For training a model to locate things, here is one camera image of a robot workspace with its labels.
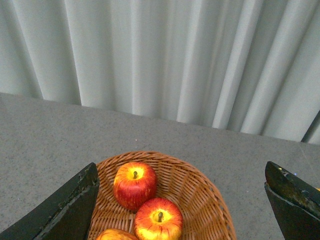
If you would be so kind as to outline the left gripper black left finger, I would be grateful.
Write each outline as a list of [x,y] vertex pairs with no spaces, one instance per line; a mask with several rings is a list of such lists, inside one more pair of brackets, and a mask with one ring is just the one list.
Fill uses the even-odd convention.
[[1,232],[2,240],[86,240],[100,186],[90,163],[40,205]]

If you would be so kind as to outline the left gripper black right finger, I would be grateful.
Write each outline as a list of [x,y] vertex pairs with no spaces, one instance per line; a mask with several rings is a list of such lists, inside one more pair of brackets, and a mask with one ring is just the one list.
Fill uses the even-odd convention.
[[264,173],[264,189],[283,237],[318,240],[320,191],[272,161]]

